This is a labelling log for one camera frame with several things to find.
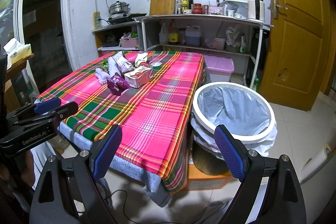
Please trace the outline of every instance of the red jar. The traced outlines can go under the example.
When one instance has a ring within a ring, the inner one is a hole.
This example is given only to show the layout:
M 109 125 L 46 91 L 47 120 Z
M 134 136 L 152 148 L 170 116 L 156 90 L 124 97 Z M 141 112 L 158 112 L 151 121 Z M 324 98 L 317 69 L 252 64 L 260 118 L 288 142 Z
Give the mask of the red jar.
M 202 4 L 200 3 L 195 3 L 194 4 L 194 9 L 191 12 L 194 15 L 202 15 L 203 14 L 203 8 L 202 8 Z

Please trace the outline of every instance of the garbage bag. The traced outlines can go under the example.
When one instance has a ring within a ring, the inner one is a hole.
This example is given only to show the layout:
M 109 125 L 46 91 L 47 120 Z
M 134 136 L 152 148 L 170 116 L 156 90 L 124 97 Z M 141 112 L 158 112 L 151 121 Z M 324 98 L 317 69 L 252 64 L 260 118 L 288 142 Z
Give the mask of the garbage bag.
M 235 135 L 257 135 L 270 125 L 271 117 L 258 97 L 229 86 L 205 90 L 199 95 L 198 107 L 212 124 L 215 126 L 223 124 L 231 134 Z M 194 141 L 219 159 L 223 159 L 214 140 L 214 133 L 209 132 L 199 123 L 194 110 L 190 122 L 194 128 Z M 247 149 L 255 149 L 262 156 L 268 156 L 268 150 L 274 145 L 276 135 L 275 123 L 266 137 L 244 145 Z

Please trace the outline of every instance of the plaid tablecloth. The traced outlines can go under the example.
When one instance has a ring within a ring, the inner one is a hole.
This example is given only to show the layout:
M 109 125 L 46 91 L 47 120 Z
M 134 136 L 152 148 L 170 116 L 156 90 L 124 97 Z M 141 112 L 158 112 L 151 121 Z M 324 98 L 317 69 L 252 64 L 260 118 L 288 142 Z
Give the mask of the plaid tablecloth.
M 138 52 L 124 52 L 134 61 Z M 182 189 L 187 180 L 186 125 L 198 86 L 206 82 L 201 54 L 148 52 L 158 59 L 152 80 L 140 89 L 112 95 L 94 76 L 104 57 L 60 80 L 39 96 L 43 102 L 59 97 L 62 104 L 75 101 L 79 111 L 64 122 L 85 138 L 103 138 L 113 124 L 122 127 L 123 138 L 116 155 L 159 175 L 169 193 Z

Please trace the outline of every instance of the blue gripper pad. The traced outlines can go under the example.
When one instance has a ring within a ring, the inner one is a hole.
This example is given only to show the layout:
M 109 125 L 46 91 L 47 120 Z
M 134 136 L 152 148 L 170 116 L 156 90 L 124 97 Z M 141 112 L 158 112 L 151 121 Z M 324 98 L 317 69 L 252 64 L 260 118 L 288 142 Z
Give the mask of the blue gripper pad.
M 215 129 L 215 142 L 220 152 L 222 153 L 222 156 L 232 176 L 242 182 L 246 177 L 244 173 L 243 160 L 219 126 L 217 126 Z
M 104 139 L 108 137 L 108 135 L 110 135 L 110 137 L 108 140 L 105 141 Z M 104 141 L 105 145 L 94 159 L 92 178 L 95 181 L 97 181 L 100 178 L 103 178 L 106 175 L 106 172 L 121 143 L 122 135 L 123 134 L 120 126 L 112 126 L 111 129 L 106 133 L 105 137 L 102 140 L 100 140 Z
M 51 100 L 48 100 L 46 102 L 43 102 L 43 103 L 39 103 L 35 108 L 34 108 L 34 112 L 36 114 L 44 114 L 46 112 L 49 112 L 59 106 L 61 106 L 62 102 L 61 102 L 61 99 L 56 97 L 56 98 L 53 98 Z

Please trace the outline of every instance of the stainless steel pot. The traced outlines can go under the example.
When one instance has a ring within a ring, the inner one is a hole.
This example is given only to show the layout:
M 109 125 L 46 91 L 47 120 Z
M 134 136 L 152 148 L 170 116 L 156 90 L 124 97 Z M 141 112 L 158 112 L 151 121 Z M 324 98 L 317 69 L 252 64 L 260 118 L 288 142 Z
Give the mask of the stainless steel pot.
M 115 14 L 128 14 L 130 9 L 128 7 L 129 4 L 126 2 L 119 2 L 117 1 L 116 3 L 113 3 L 110 8 L 109 8 L 109 13 L 110 15 L 115 15 Z

